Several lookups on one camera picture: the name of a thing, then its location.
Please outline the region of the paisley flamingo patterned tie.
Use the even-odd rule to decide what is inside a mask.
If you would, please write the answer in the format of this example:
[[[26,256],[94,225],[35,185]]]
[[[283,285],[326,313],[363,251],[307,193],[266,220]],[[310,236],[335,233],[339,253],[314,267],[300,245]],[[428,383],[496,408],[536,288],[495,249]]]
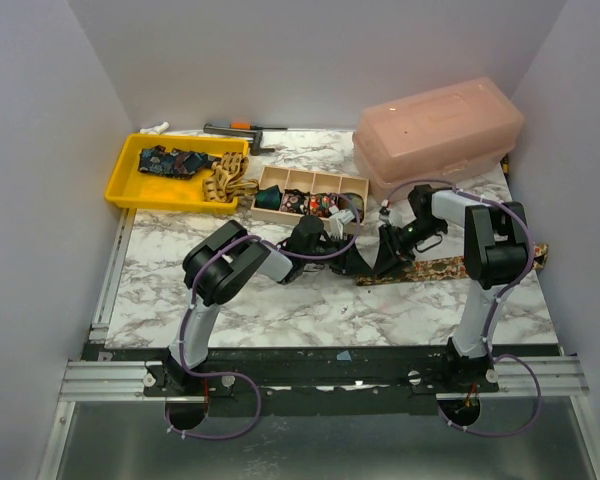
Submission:
[[[463,256],[416,261],[382,275],[358,276],[357,286],[468,279]]]

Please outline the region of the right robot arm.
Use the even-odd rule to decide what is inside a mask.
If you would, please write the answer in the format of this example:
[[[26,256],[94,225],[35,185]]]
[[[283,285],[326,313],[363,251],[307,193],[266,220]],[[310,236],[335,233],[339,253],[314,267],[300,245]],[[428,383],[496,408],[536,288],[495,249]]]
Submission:
[[[445,389],[465,390],[494,365],[490,344],[503,303],[530,272],[534,242],[524,207],[498,203],[456,187],[417,185],[408,195],[414,220],[398,227],[391,199],[382,201],[379,249],[372,275],[385,278],[411,265],[423,242],[442,237],[448,225],[464,229],[464,267],[471,279],[459,327],[445,347],[435,378]]]

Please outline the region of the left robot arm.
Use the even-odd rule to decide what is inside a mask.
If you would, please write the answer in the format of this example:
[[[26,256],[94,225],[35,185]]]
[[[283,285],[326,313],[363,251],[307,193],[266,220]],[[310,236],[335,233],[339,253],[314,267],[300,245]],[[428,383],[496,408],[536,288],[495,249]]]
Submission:
[[[290,236],[278,245],[249,234],[239,222],[230,220],[193,248],[182,263],[190,299],[165,362],[169,387],[189,395],[212,377],[198,366],[208,357],[210,335],[221,306],[254,275],[286,285],[295,281],[307,265],[324,265],[348,277],[372,272],[356,247],[354,235],[328,232],[315,216],[302,217]]]

